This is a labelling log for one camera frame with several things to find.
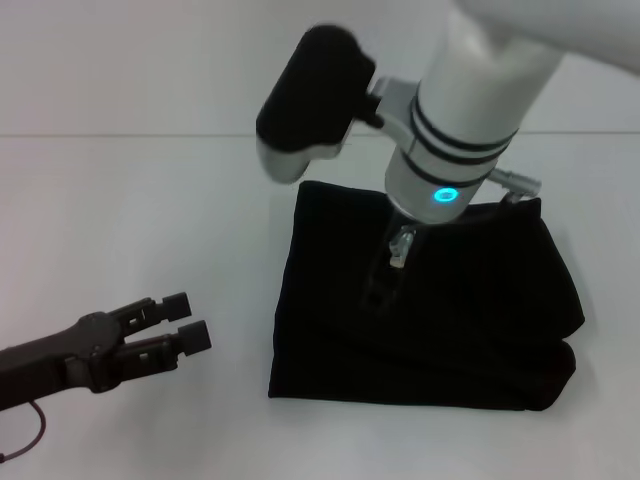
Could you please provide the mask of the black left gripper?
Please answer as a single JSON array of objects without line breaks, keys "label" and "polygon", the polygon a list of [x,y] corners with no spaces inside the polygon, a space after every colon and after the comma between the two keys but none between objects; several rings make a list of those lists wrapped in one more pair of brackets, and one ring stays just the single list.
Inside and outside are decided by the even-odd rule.
[{"label": "black left gripper", "polygon": [[211,348],[204,320],[179,327],[174,334],[122,345],[121,325],[150,328],[162,321],[190,317],[185,292],[160,302],[144,298],[110,315],[92,313],[63,331],[3,349],[1,408],[7,410],[73,388],[103,393],[122,382],[175,370],[180,355]]}]

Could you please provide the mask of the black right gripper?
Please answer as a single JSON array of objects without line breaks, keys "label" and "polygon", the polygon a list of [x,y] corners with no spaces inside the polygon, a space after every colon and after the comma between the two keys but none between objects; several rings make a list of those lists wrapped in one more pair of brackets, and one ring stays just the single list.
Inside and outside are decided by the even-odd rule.
[{"label": "black right gripper", "polygon": [[364,283],[361,307],[371,314],[387,314],[396,303],[420,245],[421,225],[397,209],[386,225]]}]

